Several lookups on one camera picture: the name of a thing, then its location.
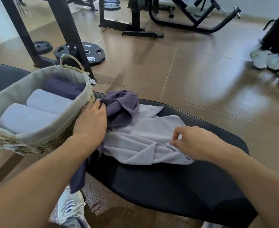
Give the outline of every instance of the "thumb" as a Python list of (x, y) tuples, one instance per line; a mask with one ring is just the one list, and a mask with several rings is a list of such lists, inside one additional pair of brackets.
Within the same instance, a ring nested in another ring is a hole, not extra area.
[(183, 140), (182, 139), (178, 139), (178, 140), (171, 141), (170, 145), (173, 145), (176, 148), (181, 149), (182, 146), (183, 146)]

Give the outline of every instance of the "white rolled towel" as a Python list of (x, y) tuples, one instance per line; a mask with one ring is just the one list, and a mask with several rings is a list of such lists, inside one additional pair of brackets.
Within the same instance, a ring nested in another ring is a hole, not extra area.
[(70, 99), (38, 89), (28, 98), (27, 106), (60, 115), (72, 102)]
[(0, 126), (13, 134), (31, 133), (50, 125), (56, 114), (14, 103), (0, 117)]

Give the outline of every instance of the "person's right hand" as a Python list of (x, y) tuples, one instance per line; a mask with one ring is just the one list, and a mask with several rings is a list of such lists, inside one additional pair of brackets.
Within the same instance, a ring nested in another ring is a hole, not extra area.
[(176, 127), (170, 144), (192, 159), (209, 162), (225, 155), (225, 151), (232, 146), (212, 132), (198, 126)]

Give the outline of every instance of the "white cloth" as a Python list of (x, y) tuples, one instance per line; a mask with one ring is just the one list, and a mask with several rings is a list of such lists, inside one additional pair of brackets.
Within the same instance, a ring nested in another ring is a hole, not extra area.
[(29, 107), (58, 115), (62, 114), (72, 103), (73, 100), (41, 89), (35, 90), (27, 100)]
[(58, 115), (14, 103), (0, 117), (0, 126), (13, 134), (32, 133), (50, 125)]
[(193, 163), (192, 159), (169, 144), (174, 128), (185, 124), (176, 115), (154, 117), (162, 108), (140, 105), (138, 115), (130, 125), (109, 129), (103, 141), (104, 154), (130, 165)]

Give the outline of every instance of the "woven basket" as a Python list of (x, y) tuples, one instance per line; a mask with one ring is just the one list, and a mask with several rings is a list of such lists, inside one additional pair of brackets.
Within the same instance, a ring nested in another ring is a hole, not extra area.
[[(66, 58), (75, 60), (81, 69), (63, 65), (63, 60)], [(84, 91), (51, 125), (39, 131), (12, 134), (0, 127), (0, 149), (12, 150), (22, 155), (49, 153), (62, 145), (72, 135), (75, 120), (81, 109), (85, 104), (92, 107), (95, 98), (88, 73), (84, 71), (80, 62), (70, 55), (63, 56), (60, 65), (37, 70), (2, 90), (0, 92), (0, 117), (13, 103), (26, 105), (28, 97), (34, 90), (41, 89), (48, 78), (59, 74), (74, 84), (85, 84)]]

